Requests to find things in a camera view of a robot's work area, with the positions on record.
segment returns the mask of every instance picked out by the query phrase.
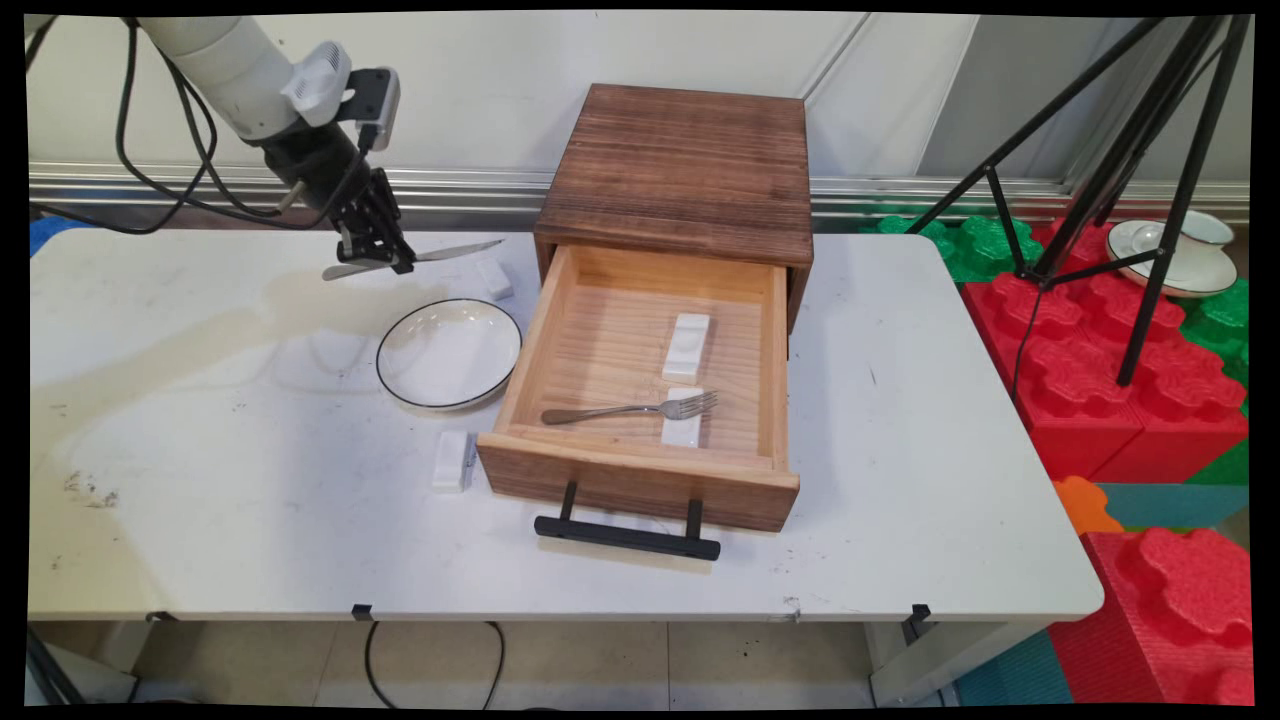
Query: tripod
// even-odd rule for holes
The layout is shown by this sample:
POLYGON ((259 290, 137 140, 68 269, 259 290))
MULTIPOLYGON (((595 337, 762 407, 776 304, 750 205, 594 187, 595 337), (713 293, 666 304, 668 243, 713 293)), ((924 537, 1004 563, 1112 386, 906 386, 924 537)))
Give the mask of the tripod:
MULTIPOLYGON (((1084 73, 1080 74, 1080 77, 1075 78, 1066 88, 1062 90, 1062 92, 1053 97, 1048 105, 1041 109, 1041 111, 1032 117, 1027 124, 1019 128, 1012 137, 1006 140, 1000 147, 988 155, 973 172, 965 176, 959 184, 947 192, 942 200, 938 200, 938 202, 931 208, 928 213, 922 215, 906 231, 909 233, 920 232, 920 229, 929 224, 931 220, 942 214, 943 210, 951 206, 952 202, 973 187, 974 183, 986 177, 987 183, 991 187, 991 195, 996 202, 996 209, 1000 213, 1000 222, 1005 229, 1005 237, 1009 241, 1010 252, 1014 258, 1014 274, 1034 282, 1042 293, 1053 286, 1065 282, 1078 281, 1098 273, 1117 270, 1120 268, 1152 260, 1151 275, 1147 278, 1147 288, 1142 297, 1142 305, 1138 307, 1138 316, 1134 322, 1133 332, 1129 336, 1129 345, 1125 347, 1124 359, 1120 363, 1120 373, 1116 378, 1116 384, 1120 386, 1128 386, 1133 382, 1133 374, 1138 366, 1138 357, 1142 354, 1142 346, 1147 340, 1147 332, 1151 328, 1151 319, 1156 313, 1156 302, 1160 300, 1160 291, 1165 284, 1165 275, 1169 272, 1169 264, 1172 261, 1174 251, 1178 246, 1178 237, 1183 229, 1183 220, 1187 217, 1187 209, 1190 205, 1192 192, 1199 179, 1201 169, 1204 165, 1204 156, 1208 152, 1210 141, 1213 138, 1213 129, 1217 127, 1217 119, 1221 115, 1222 105, 1226 101, 1226 92, 1231 86, 1231 74, 1235 72, 1235 64, 1240 58, 1240 49, 1244 45, 1244 35, 1249 27, 1249 15, 1230 15, 1230 27, 1228 27, 1226 38, 1216 50, 1213 50, 1213 53, 1210 54, 1198 70, 1196 69, 1197 64, 1201 63, 1202 58, 1204 58, 1204 53, 1208 50, 1210 42, 1221 28, 1222 23, 1228 20, 1228 15, 1201 15, 1192 19, 1190 26, 1183 32, 1183 36, 1170 53, 1169 59, 1165 60, 1165 64, 1156 74, 1156 78, 1138 101, 1133 114, 1128 120, 1125 120, 1124 127, 1121 127, 1120 133, 1102 156, 1098 167, 1093 170, 1089 178, 1080 184, 1075 197, 1071 200, 1070 208, 1068 208, 1066 215, 1062 218, 1062 224, 1059 227, 1053 238, 1050 241, 1048 246, 1046 246, 1044 254, 1033 268, 1027 265, 1021 249, 1018 245, 1018 237, 1014 234, 1014 222, 1009 214, 1009 205, 1005 202, 1005 193, 1000 187, 996 164, 1009 156, 1009 154, 1021 145, 1023 141, 1039 129, 1046 120, 1061 110, 1062 106, 1066 105, 1073 97, 1079 95, 1082 90, 1084 90, 1091 82, 1110 68, 1130 47, 1137 45, 1139 40, 1146 37, 1147 33, 1160 24, 1161 19, 1162 18, 1144 18, 1134 26, 1128 35, 1120 38, 1119 42, 1116 42, 1110 50, 1089 65, 1084 73), (1208 95, 1204 99, 1204 108, 1201 110, 1199 123, 1196 126, 1196 133, 1192 137, 1192 145, 1187 154, 1187 161, 1183 165, 1181 176, 1178 179, 1178 190, 1174 192, 1174 201, 1169 209, 1169 217, 1165 222, 1165 231, 1160 238, 1160 245, 1153 250, 1139 252, 1129 258, 1121 258, 1075 273, 1057 275, 1056 273, 1059 268, 1079 238, 1084 224, 1091 219, 1094 225, 1101 225, 1106 222, 1107 215, 1111 214, 1111 210, 1115 208, 1115 204, 1124 192, 1129 179, 1133 178, 1134 170, 1137 170, 1138 164, 1142 161, 1143 156, 1146 156, 1151 143, 1160 135, 1160 131, 1164 129, 1165 123, 1169 122, 1174 110, 1178 109, 1178 105, 1181 102, 1183 97, 1185 97, 1190 86, 1199 77, 1199 73, 1208 67, 1215 56, 1219 58, 1217 68, 1213 70, 1213 81, 1210 86, 1208 95)), ((1033 314, 1030 323, 1034 322, 1036 316, 1033 314)), ((1028 323, 1027 328, 1028 334, 1030 333, 1030 323, 1028 323)))

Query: wooden cabinet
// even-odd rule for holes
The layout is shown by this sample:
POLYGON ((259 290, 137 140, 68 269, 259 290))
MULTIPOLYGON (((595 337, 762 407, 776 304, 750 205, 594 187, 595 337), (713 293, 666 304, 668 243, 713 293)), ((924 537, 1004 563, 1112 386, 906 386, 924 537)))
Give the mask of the wooden cabinet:
POLYGON ((787 332, 813 265, 804 102, 593 85, 534 225, 562 245, 786 268, 787 332))
POLYGON ((813 234, 800 100, 595 85, 534 231, 543 292, 493 433, 495 492, 758 530, 782 529, 787 334, 813 234), (543 425, 548 409, 657 405, 676 316, 712 316, 699 447, 662 418, 543 425))

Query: fork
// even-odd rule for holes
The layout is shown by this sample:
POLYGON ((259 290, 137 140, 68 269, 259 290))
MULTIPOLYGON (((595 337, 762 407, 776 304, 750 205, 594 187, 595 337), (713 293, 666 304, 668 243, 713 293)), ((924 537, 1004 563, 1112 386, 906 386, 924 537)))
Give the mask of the fork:
POLYGON ((686 397, 685 400, 668 400, 660 405, 623 405, 622 407, 605 407, 603 410, 545 410, 543 411, 543 424, 563 425, 576 423, 588 418, 600 415, 613 415, 614 413, 662 413, 668 420, 687 420, 694 415, 701 415, 716 406, 716 391, 686 397))

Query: black handle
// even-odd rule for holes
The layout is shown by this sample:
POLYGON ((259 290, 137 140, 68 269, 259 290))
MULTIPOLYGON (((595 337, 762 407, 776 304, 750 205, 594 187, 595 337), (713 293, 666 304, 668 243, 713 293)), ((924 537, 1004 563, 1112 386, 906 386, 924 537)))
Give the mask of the black handle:
POLYGON ((628 547, 631 550, 680 555, 699 560, 717 560, 719 557, 719 543, 699 537, 703 527, 703 501, 700 500, 689 501, 689 520, 685 528, 685 537, 680 537, 570 520, 568 516, 573 511, 573 496, 576 495, 577 483, 568 483, 568 487, 564 488, 564 502, 561 505, 561 516, 548 518, 539 515, 534 518, 534 532, 548 538, 628 547))

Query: black cord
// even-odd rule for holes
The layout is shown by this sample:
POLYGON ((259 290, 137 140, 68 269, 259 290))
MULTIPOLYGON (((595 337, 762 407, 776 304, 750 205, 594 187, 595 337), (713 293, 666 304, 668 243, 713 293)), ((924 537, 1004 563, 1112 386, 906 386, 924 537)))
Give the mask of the black cord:
POLYGON ((369 628, 369 637, 365 638, 365 676, 369 678, 369 687, 374 688, 374 694, 378 696, 378 700, 383 701, 383 705, 392 710, 399 710, 394 702, 387 700, 383 689, 378 687, 378 680, 374 679, 374 664, 369 656, 369 650, 374 646, 374 633, 378 632, 378 625, 381 624, 381 620, 374 620, 372 626, 369 628))
POLYGON ((36 680, 40 694, 45 696, 45 705, 67 705, 63 696, 58 694, 58 691, 54 689, 49 675, 45 674, 45 669, 40 666, 40 662, 36 661, 29 648, 27 650, 27 670, 31 670, 31 676, 36 680))
MULTIPOLYGON (((378 687, 378 680, 374 679, 374 664, 370 660, 369 651, 374 646, 374 633, 378 632, 378 625, 380 624, 381 620, 374 620, 372 626, 369 628, 369 637, 365 638, 365 676, 369 678, 369 687, 374 689, 374 694, 378 696, 378 700, 383 701, 383 705, 392 710, 399 710, 394 702, 383 694, 383 689, 378 687)), ((502 628, 492 620, 486 620, 485 625, 489 625, 498 633, 498 671, 493 674, 493 684, 489 685, 489 697, 485 698, 484 707, 480 710, 489 710, 489 703, 493 702, 493 693, 498 689, 498 679, 502 678, 502 666, 507 661, 507 637, 502 634, 502 628)))
MULTIPOLYGON (((173 60, 170 60, 168 55, 161 53, 160 56, 164 58, 164 64, 169 68, 169 76, 173 78, 173 86, 178 91, 178 100, 182 101, 182 111, 188 118, 187 122, 188 129, 191 129, 192 133, 195 133, 195 124, 189 119, 191 101, 188 100, 187 96, 188 92, 191 94, 192 97, 196 99, 196 104, 200 105, 200 111, 205 115, 205 122, 209 124, 209 127, 214 127, 214 117, 209 113, 209 106, 205 105, 204 99, 200 97, 200 94, 196 92, 196 88, 191 87, 191 83, 187 81, 186 77, 183 77, 182 70, 178 69, 178 65, 173 64, 173 60)), ((214 169, 214 159, 205 152, 205 147, 200 143, 198 136, 192 135, 192 140, 195 140, 196 152, 200 155, 200 161, 204 163, 205 169, 209 170, 209 179, 214 181, 214 186, 218 187, 218 192, 220 192, 223 197, 225 197, 232 205, 234 205, 243 213, 247 213, 256 218, 275 218, 280 214, 280 211, 276 210, 275 208, 270 210, 257 210, 241 202, 241 200, 236 197, 236 195, 230 190, 228 190, 225 184, 223 184, 223 178, 218 174, 218 170, 214 169)))
MULTIPOLYGON (((191 131, 192 138, 197 143, 197 152, 200 152, 200 156, 201 156, 201 167, 200 167, 200 170, 196 174, 196 178, 192 181, 192 184, 184 192, 177 193, 173 190, 169 190, 168 187, 165 187, 165 186, 155 182, 154 179, 151 179, 150 177, 147 177, 145 173, 142 173, 142 170, 140 170, 137 167, 134 167, 132 161, 129 161, 128 154, 124 151, 124 127, 125 127, 125 123, 127 123, 127 119, 128 119, 129 101, 131 101, 132 95, 133 95, 133 76, 134 76, 134 70, 136 70, 136 65, 137 65, 137 32, 138 32, 138 24, 137 24, 136 20, 132 20, 132 18, 131 19, 125 19, 125 24, 128 24, 128 28, 129 28, 129 58, 128 58, 128 65, 125 68, 124 91, 122 92, 122 97, 120 97, 120 111, 119 111, 119 117, 118 117, 118 120, 116 120, 115 154, 116 154, 116 158, 120 160, 120 164, 124 165, 124 168, 127 170, 129 170, 129 174, 132 174, 133 177, 138 178, 143 184, 146 184, 147 187, 150 187, 150 188, 160 192, 161 195, 177 199, 178 204, 174 205, 169 210, 169 213, 166 213, 165 217, 159 223, 156 223, 155 225, 152 225, 150 228, 125 228, 125 227, 116 225, 116 224, 113 224, 113 223, 106 223, 106 222, 102 222, 102 220, 95 220, 92 218, 88 218, 88 217, 84 217, 84 215, 81 215, 81 214, 77 214, 77 213, 72 213, 72 211, 68 211, 68 210, 61 210, 61 209, 54 208, 54 206, 44 204, 44 202, 29 202, 28 201, 28 205, 31 208, 37 209, 37 210, 42 210, 45 213, 50 213, 50 214, 54 214, 54 215, 61 215, 61 217, 69 218, 72 220, 78 220, 78 222, 82 222, 82 223, 87 223, 87 224, 91 224, 91 225, 97 225, 97 227, 101 227, 101 228, 106 228, 106 229, 111 229, 111 231, 122 232, 122 233, 127 233, 127 234, 150 234, 150 233, 160 229, 160 227, 163 227, 165 223, 168 223, 173 218, 173 215, 175 215, 178 213, 178 210, 182 208, 182 205, 184 205, 184 204, 186 205, 191 205, 192 208, 200 208, 202 210, 207 210, 210 213, 215 213, 218 215, 224 215, 224 217, 233 218, 233 219, 237 219, 237 220, 243 220, 243 222, 248 222, 248 223, 257 223, 257 224, 269 225, 269 227, 280 228, 280 229, 308 231, 308 229, 316 228, 317 225, 320 225, 320 223, 323 223, 325 219, 328 219, 329 210, 333 208, 334 201, 337 200, 338 196, 342 195, 342 191, 347 187, 347 184, 349 184, 351 179, 356 174, 356 170, 360 168, 360 164, 369 155, 369 150, 372 147, 374 140, 376 140, 376 137, 378 137, 378 131, 376 131, 376 128, 374 126, 367 126, 366 128, 364 128, 364 131, 361 131, 361 133, 360 133, 360 143, 357 145, 358 152, 352 159, 351 165, 347 168, 347 170, 343 174, 342 179, 338 182, 338 186, 334 190, 334 192, 329 196, 328 201, 325 201, 324 208, 321 208, 320 211, 316 213, 316 217, 315 217, 315 219, 311 223, 307 223, 307 224, 294 224, 294 223, 282 223, 282 222, 268 219, 268 218, 265 218, 262 215, 271 215, 273 213, 270 213, 270 211, 261 211, 261 210, 253 210, 251 208, 244 206, 238 199, 236 199, 230 193, 229 190, 227 190, 227 187, 221 183, 220 178, 215 179, 215 184, 218 186, 219 191, 224 195, 224 197, 227 197, 237 208, 243 208, 244 210, 247 210, 248 213, 252 213, 252 214, 237 213, 237 211, 233 211, 233 210, 227 210, 225 208, 218 208, 216 205, 209 205, 206 202, 201 202, 200 200, 196 200, 196 199, 191 197, 191 195, 196 190, 196 186, 200 184, 200 181, 204 178, 204 174, 206 172, 210 173, 210 177, 214 177, 214 173, 216 173, 216 170, 212 169, 212 155, 214 155, 214 149, 216 146, 216 131, 214 129, 212 115, 209 113, 209 108, 205 105, 204 100, 200 97, 200 94, 197 94, 195 91, 195 88, 191 87, 191 83, 187 82, 186 78, 182 78, 180 85, 177 85, 177 87, 178 87, 178 97, 179 97, 179 100, 182 100, 183 114, 186 115, 186 119, 187 119, 187 128, 191 131), (196 99, 196 104, 200 106, 201 113, 205 115, 205 120, 209 123, 209 127, 210 127, 210 133, 211 133, 211 138, 212 140, 210 141, 209 150, 205 151, 205 152, 201 152, 202 147, 200 146, 200 140, 198 140, 200 132, 198 132, 198 128, 196 127, 195 114, 191 110, 191 102, 188 101, 188 97, 186 95, 187 91, 189 91, 191 96, 196 99)), ((177 69, 177 67, 173 65, 173 63, 166 56, 165 56, 165 63, 169 67, 170 74, 175 74, 175 76, 180 76, 182 74, 177 69)), ((174 82, 175 83, 178 82, 177 77, 174 78, 174 82)))
MULTIPOLYGON (((41 684, 40 675, 37 675, 36 671, 38 667, 40 674, 45 676, 45 682, 51 684, 56 693, 61 693, 61 697, 67 698, 67 703, 84 705, 84 697, 81 696, 70 678, 67 676, 67 673, 63 671, 61 666, 58 665, 58 661, 54 660, 54 656, 50 655, 49 648, 45 647, 44 642, 41 642, 40 635, 36 634, 31 623, 27 624, 27 657, 28 664, 35 661, 35 665, 32 666, 32 675, 36 676, 37 684, 41 684)), ((41 684, 41 691, 44 689, 45 685, 41 684)))
POLYGON ((1032 316, 1027 320, 1027 334, 1023 336, 1023 342, 1018 345, 1018 356, 1014 360, 1014 383, 1012 388, 1009 391, 1009 397, 1018 404, 1018 372, 1023 368, 1023 350, 1027 350, 1027 340, 1032 337, 1032 328, 1036 325, 1036 314, 1039 313, 1039 301, 1044 297, 1044 283, 1041 283, 1039 291, 1036 293, 1036 305, 1032 306, 1032 316))
POLYGON ((36 54, 40 53, 41 44, 45 42, 45 36, 49 35, 49 28, 54 27, 54 20, 58 15, 49 18, 49 22, 36 31, 36 35, 31 37, 31 45, 27 46, 27 72, 31 72, 31 64, 36 61, 36 54))
MULTIPOLYGON (((137 70, 137 55, 138 55, 137 50, 138 50, 138 29, 136 24, 131 24, 129 56, 124 67, 124 86, 120 90, 120 109, 115 119, 116 152, 123 152, 124 149, 124 131, 129 118, 129 99, 133 96, 133 78, 137 70)), ((207 155, 212 156, 214 151, 218 150, 218 131, 214 128, 211 118, 209 119, 210 119, 209 123, 210 136, 209 136, 207 155)), ((195 128, 195 124, 192 124, 191 127, 192 132, 195 133, 193 137, 196 138, 196 142, 200 142, 198 129, 195 128)), ((96 220, 93 218, 88 218, 86 215, 81 215, 78 213, 72 213, 68 210, 61 210, 51 205, 46 205, 44 202, 28 201, 28 206, 35 208, 36 210, 42 210, 45 213, 50 213, 54 215, 61 215, 63 218, 69 218, 72 220, 77 220, 91 225, 97 225, 100 228, 106 228, 124 234, 151 234, 157 229, 160 229, 161 227, 164 227, 170 219, 173 219, 174 215, 178 214, 178 210, 182 209, 183 204, 191 200, 191 195, 196 191, 196 187, 200 184, 200 181, 202 181, 204 177, 205 177, 205 167, 201 165, 201 168, 196 172, 196 176, 191 178, 191 183, 187 186, 186 191, 183 191, 180 195, 169 191, 168 195, 170 195, 172 197, 177 197, 178 201, 169 209, 168 213, 165 213, 163 218, 160 218, 160 222, 147 228, 131 228, 131 227, 118 225, 114 223, 108 223, 104 220, 96 220)))
MULTIPOLYGON (((129 41, 131 41, 131 44, 136 44, 136 41, 137 41, 137 26, 136 26, 136 23, 129 23, 129 41)), ((187 118, 187 128, 191 129, 192 136, 195 137, 195 135, 196 135, 196 118, 195 118, 195 115, 191 111, 191 104, 187 102, 186 97, 182 96, 182 91, 179 91, 179 97, 182 97, 182 100, 183 100, 183 114, 187 118)), ((205 108, 204 102, 201 101, 198 104, 200 104, 201 109, 207 113, 207 108, 205 108)), ((219 208, 216 205, 209 205, 206 202, 201 202, 201 201, 195 200, 195 199, 188 200, 187 204, 191 205, 191 206, 193 206, 193 208, 200 208, 202 210, 207 210, 210 213, 216 213, 219 215, 225 215, 228 218, 234 218, 237 220, 244 220, 244 222, 250 222, 250 223, 257 223, 257 224, 262 224, 262 225, 270 225, 273 228, 289 229, 289 231, 308 231, 308 229, 314 229, 316 225, 319 225, 320 223, 325 222, 329 218, 329 210, 333 208, 334 201, 338 199, 338 196, 342 195, 342 191, 351 182, 351 178, 355 177, 356 169, 360 167, 360 163, 362 163, 364 159, 365 159, 365 156, 369 154, 369 149, 372 146, 372 141, 378 137, 376 136, 376 128, 374 128, 372 126, 369 126, 369 129, 372 129, 374 132, 372 133, 361 132, 361 136, 360 136, 360 147, 358 147, 360 151, 356 154, 356 158, 352 159, 351 165, 347 167, 347 170, 343 174, 342 179, 338 181, 338 187, 329 196, 329 200, 325 201, 324 208, 320 209, 320 211, 316 214, 316 218, 311 223, 308 223, 308 224, 300 225, 300 224, 294 224, 294 223, 282 223, 282 222, 270 220, 270 219, 266 219, 266 218, 259 218, 259 217, 253 217, 253 215, 244 215, 242 213, 236 213, 233 210, 228 210, 225 208, 219 208)), ((142 173, 142 170, 137 169, 133 165, 133 163, 129 161, 128 155, 124 152, 124 138, 123 138, 123 135, 119 135, 119 133, 116 135, 116 140, 115 140, 115 154, 119 158, 120 164, 124 165, 124 168, 127 170, 129 170, 129 173, 133 177, 136 177, 140 181, 142 181, 143 184, 146 184, 147 187, 150 187, 150 188, 160 192, 161 195, 168 195, 169 197, 177 197, 177 195, 174 193, 174 191, 172 191, 168 187, 165 187, 165 186, 155 182, 154 179, 148 178, 146 174, 142 173)), ((207 164, 202 165, 202 169, 207 169, 207 164)))
POLYGON ((498 633, 498 671, 493 674, 493 684, 489 685, 489 697, 484 698, 484 707, 480 710, 489 710, 489 703, 493 702, 493 693, 498 689, 498 678, 502 678, 502 664, 507 660, 507 637, 502 634, 502 628, 492 620, 486 620, 485 624, 498 633))

